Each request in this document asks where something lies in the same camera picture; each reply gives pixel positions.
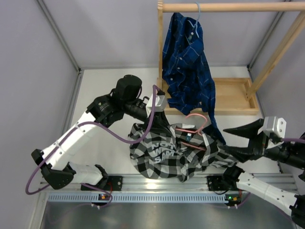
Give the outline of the pink wire hanger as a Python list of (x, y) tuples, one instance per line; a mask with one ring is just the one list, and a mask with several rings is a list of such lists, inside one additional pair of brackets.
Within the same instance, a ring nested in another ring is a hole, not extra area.
[[(197, 130), (187, 130), (187, 129), (183, 129), (183, 128), (175, 128), (175, 130), (181, 131), (181, 132), (185, 132), (187, 133), (187, 136), (189, 135), (202, 135), (202, 130), (204, 128), (204, 126), (207, 124), (208, 120), (207, 118), (203, 115), (203, 114), (199, 114), (199, 113), (192, 113), (192, 114), (188, 114), (185, 118), (189, 118), (190, 116), (199, 116), (201, 118), (204, 119), (204, 123), (201, 125), (201, 127), (199, 127)], [(183, 145), (194, 148), (194, 149), (198, 149), (198, 150), (202, 150), (202, 151), (206, 151), (206, 148), (202, 148), (199, 146), (194, 146), (192, 144), (186, 143), (186, 142), (182, 142)]]

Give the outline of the black white checkered shirt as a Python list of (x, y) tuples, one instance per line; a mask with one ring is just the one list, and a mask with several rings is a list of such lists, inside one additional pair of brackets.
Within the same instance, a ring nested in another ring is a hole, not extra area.
[[(130, 145), (131, 163), (141, 175), (150, 179), (174, 177), (185, 182), (208, 167), (236, 165), (237, 159), (221, 150), (219, 146), (223, 144), (209, 134), (209, 126), (204, 126), (202, 135), (189, 136), (175, 130), (176, 127), (187, 130), (199, 128), (181, 123), (156, 125), (142, 141)], [(185, 146), (182, 142), (206, 148), (206, 151)]]

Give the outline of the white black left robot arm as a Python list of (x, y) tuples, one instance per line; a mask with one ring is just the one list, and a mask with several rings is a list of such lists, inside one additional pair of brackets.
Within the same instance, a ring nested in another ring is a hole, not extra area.
[[(148, 114), (148, 105), (139, 98), (142, 93), (141, 79), (135, 75), (125, 75), (119, 79), (116, 87), (110, 93), (96, 97), (79, 120), (58, 140), (43, 150), (36, 149), (32, 152), (31, 156), (37, 164), (32, 175), (40, 171), (47, 186), (55, 190), (70, 183), (91, 186), (97, 190), (105, 189), (108, 175), (102, 166), (72, 163), (71, 158), (100, 129), (127, 144), (141, 142), (152, 127), (156, 111), (159, 88), (156, 85), (152, 88), (152, 96), (149, 98), (152, 103), (151, 112)], [(125, 114), (148, 123), (143, 136), (137, 140), (124, 139), (109, 129), (113, 123), (122, 120)]]

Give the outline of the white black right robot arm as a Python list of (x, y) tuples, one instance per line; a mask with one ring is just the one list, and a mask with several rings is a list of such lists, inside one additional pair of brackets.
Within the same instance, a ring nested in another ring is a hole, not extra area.
[[(286, 138), (287, 122), (280, 117), (268, 116), (250, 124), (228, 128), (225, 132), (247, 138), (247, 147), (222, 146), (221, 148), (239, 162), (258, 160), (262, 157), (281, 162), (300, 170), (305, 169), (305, 137)], [(229, 190), (241, 189), (273, 204), (288, 215), (301, 228), (305, 227), (305, 196), (291, 192), (283, 184), (274, 184), (239, 166), (225, 170), (222, 185)]]

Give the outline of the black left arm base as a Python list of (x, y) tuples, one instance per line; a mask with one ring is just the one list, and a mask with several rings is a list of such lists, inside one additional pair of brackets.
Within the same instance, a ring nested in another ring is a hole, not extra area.
[[(94, 188), (102, 189), (111, 194), (113, 191), (121, 191), (122, 185), (123, 185), (123, 176), (109, 176), (107, 178), (107, 181), (103, 178), (102, 181), (99, 182), (97, 185), (90, 185), (90, 186)], [(81, 185), (81, 191), (96, 191), (96, 190), (91, 187)], [(110, 199), (110, 195), (105, 193), (99, 194), (98, 200), (109, 200), (109, 199)]]

